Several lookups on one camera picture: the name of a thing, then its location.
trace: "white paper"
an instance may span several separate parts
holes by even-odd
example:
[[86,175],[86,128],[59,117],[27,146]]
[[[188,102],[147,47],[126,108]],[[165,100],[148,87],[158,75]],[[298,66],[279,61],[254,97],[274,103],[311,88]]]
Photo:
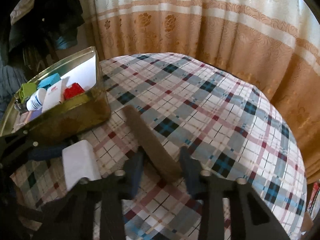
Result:
[[64,74],[61,79],[66,81],[66,87],[78,83],[84,91],[92,88],[97,82],[96,55]]

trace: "green object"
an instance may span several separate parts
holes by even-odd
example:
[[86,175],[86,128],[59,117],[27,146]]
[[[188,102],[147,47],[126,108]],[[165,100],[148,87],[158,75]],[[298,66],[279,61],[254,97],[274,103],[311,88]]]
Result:
[[24,83],[18,91],[21,103],[25,103],[37,91],[36,83]]

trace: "red object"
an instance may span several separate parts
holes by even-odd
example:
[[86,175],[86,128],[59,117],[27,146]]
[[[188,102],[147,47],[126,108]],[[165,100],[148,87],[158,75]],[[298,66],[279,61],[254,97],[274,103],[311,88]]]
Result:
[[67,100],[82,93],[84,93],[83,88],[78,83],[73,83],[71,87],[66,88],[64,90],[63,96],[64,96],[64,99]]

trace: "open box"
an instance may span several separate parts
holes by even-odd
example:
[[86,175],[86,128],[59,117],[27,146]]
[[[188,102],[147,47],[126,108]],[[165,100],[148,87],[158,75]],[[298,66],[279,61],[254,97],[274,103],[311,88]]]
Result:
[[[47,145],[96,126],[110,117],[110,107],[95,47],[89,47],[60,60],[29,82],[38,84],[55,73],[65,80],[66,86],[78,82],[85,92],[47,110],[22,128],[29,132],[33,140],[45,142]],[[1,122],[0,136],[8,135],[13,130],[19,114],[14,108],[14,102],[13,97]]]

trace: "plaid tablecloth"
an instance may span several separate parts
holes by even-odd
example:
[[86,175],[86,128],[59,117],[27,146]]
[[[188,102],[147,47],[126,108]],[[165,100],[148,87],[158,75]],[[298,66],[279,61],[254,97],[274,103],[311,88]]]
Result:
[[[213,173],[246,178],[289,236],[297,237],[307,193],[304,165],[291,130],[261,91],[180,54],[122,56],[101,66],[112,117],[80,135],[93,145],[101,174],[121,168],[137,149],[121,111],[131,104],[172,158],[177,160],[179,148],[187,145]],[[30,207],[40,209],[66,193],[60,159],[29,162],[12,178]],[[182,179],[168,185],[147,165],[136,199],[123,201],[127,238],[197,239],[201,208]],[[224,212],[229,239],[227,199]]]

